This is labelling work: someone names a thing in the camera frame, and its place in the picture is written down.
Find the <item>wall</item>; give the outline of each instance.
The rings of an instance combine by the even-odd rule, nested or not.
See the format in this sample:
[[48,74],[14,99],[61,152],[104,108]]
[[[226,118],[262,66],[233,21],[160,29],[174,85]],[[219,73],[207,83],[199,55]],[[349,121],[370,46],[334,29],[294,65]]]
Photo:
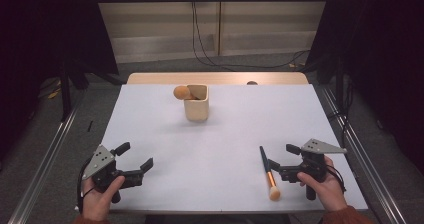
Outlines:
[[[310,49],[323,2],[196,3],[208,56]],[[191,3],[99,4],[118,63],[192,58]],[[202,49],[195,36],[196,51]]]

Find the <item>wooden table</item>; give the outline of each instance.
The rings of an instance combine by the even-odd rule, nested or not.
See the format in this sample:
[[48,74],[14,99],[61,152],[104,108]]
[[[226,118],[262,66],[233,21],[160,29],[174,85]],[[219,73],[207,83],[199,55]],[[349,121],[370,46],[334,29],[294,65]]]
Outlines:
[[309,84],[300,72],[178,72],[134,73],[127,84],[233,84],[254,81],[258,85]]

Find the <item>hand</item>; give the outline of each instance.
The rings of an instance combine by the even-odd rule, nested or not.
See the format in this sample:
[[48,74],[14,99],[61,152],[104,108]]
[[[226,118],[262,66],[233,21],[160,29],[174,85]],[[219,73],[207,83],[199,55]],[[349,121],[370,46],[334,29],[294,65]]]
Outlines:
[[[327,156],[324,156],[324,158],[325,164],[333,166],[333,161],[330,158]],[[333,175],[327,173],[322,183],[317,182],[313,177],[303,172],[299,172],[297,178],[302,181],[300,183],[301,186],[306,184],[315,190],[325,210],[332,212],[347,208],[343,191]]]
[[121,188],[124,181],[124,176],[117,177],[104,193],[98,192],[96,189],[91,190],[94,187],[94,182],[91,178],[84,181],[83,192],[87,193],[89,191],[89,193],[87,193],[87,195],[84,197],[84,208],[82,211],[82,216],[85,219],[92,221],[106,220],[112,197],[119,190],[119,188]]

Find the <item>white table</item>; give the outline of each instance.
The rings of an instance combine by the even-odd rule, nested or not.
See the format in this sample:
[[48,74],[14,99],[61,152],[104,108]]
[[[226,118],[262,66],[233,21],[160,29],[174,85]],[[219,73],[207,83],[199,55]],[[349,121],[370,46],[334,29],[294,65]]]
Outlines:
[[[175,85],[125,85],[102,144],[131,149],[117,157],[117,168],[135,170],[148,158],[153,168],[143,185],[121,190],[114,210],[143,213],[293,213],[323,210],[305,188],[281,181],[278,201],[269,188],[259,152],[281,165],[299,165],[285,144],[302,146],[310,138],[333,145],[337,139],[312,85],[209,85],[210,115],[193,123],[184,115]],[[347,202],[367,209],[346,159],[328,155],[345,180]]]

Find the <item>black curtain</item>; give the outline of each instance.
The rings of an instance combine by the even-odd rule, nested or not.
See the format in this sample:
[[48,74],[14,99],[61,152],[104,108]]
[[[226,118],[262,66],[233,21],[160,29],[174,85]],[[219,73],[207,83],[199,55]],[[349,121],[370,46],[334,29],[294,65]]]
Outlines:
[[422,0],[331,0],[306,65],[326,83],[342,60],[344,72],[422,173],[423,13]]
[[2,158],[25,128],[40,84],[59,76],[65,61],[77,87],[84,72],[118,70],[97,3],[0,0],[0,27]]

